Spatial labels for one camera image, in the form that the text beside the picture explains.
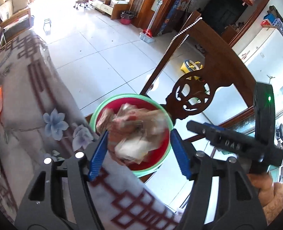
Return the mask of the person's right hand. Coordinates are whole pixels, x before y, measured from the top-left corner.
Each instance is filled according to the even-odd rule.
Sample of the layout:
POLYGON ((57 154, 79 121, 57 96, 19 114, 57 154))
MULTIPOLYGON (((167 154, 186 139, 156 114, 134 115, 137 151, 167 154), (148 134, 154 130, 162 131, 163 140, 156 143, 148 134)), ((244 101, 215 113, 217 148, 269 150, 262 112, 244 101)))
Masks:
POLYGON ((283 209, 283 183, 274 182, 270 173, 249 173, 247 177, 259 190, 258 199, 269 225, 283 209))

